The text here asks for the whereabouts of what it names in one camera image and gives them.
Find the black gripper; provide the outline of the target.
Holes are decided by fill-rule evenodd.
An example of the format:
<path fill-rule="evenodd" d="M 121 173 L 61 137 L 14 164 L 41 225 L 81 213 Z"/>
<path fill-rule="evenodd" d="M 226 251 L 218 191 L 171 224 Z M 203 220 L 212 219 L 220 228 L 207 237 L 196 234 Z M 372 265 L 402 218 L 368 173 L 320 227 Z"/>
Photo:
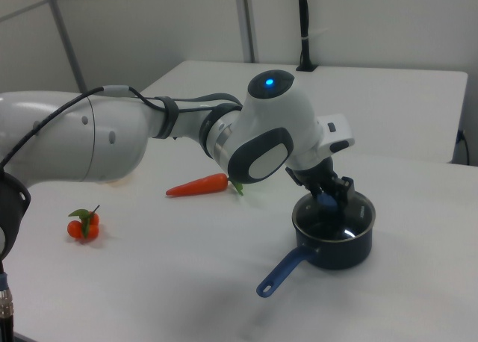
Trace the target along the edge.
<path fill-rule="evenodd" d="M 355 195 L 354 180 L 346 176 L 337 177 L 331 157 L 308 170 L 286 167 L 285 171 L 298 186 L 303 186 L 314 198 L 328 193 L 337 203 L 339 210 L 344 210 Z"/>

